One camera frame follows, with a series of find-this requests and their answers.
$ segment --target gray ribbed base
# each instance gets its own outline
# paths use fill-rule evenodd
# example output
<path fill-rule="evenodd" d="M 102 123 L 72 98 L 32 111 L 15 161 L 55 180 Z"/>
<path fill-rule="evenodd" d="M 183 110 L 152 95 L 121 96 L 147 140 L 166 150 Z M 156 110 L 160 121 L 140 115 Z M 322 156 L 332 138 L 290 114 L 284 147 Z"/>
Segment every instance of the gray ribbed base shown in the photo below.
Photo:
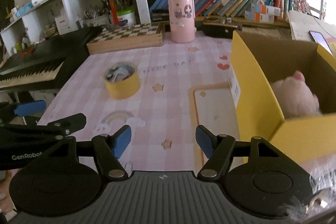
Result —
<path fill-rule="evenodd" d="M 19 213 L 10 224 L 265 224 L 233 206 L 216 183 L 197 180 L 190 171 L 137 172 L 112 182 L 89 207 L 56 218 Z"/>

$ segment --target crosshair logo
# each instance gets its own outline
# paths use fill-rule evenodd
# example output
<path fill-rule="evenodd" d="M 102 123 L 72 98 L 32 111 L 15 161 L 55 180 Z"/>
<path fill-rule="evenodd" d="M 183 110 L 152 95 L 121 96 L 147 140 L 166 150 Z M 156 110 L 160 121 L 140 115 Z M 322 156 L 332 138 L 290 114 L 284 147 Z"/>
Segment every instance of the crosshair logo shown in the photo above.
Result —
<path fill-rule="evenodd" d="M 168 176 L 167 175 L 159 175 L 159 178 L 162 179 L 162 180 L 165 180 L 165 179 L 168 178 Z"/>

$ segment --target pink cylindrical container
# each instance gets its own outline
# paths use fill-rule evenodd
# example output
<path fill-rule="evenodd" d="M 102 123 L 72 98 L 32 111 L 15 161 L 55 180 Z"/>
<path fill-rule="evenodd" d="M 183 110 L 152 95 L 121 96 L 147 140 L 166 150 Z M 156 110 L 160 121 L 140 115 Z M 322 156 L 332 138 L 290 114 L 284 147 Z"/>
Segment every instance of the pink cylindrical container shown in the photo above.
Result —
<path fill-rule="evenodd" d="M 195 38 L 194 0 L 168 0 L 171 40 L 187 43 Z"/>

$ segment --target phone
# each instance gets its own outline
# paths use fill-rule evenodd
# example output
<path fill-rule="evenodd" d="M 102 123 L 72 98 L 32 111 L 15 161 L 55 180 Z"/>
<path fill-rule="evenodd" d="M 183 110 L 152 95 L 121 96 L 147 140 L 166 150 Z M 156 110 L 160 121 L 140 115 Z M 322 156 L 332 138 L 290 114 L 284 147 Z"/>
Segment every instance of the phone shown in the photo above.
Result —
<path fill-rule="evenodd" d="M 320 32 L 309 31 L 309 34 L 314 39 L 314 41 L 320 44 L 323 48 L 325 48 L 331 55 L 333 54 L 330 50 L 328 43 Z"/>

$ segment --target open cardboard box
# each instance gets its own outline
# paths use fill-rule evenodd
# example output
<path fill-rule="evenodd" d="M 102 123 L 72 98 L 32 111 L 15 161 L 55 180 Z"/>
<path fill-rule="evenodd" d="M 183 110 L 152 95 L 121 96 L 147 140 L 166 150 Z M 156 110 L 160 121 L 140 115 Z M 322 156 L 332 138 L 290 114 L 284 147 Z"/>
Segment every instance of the open cardboard box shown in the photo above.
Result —
<path fill-rule="evenodd" d="M 322 116 L 284 119 L 269 83 L 296 70 Z M 336 153 L 336 59 L 319 44 L 234 32 L 230 84 L 242 141 L 261 136 L 297 163 Z"/>

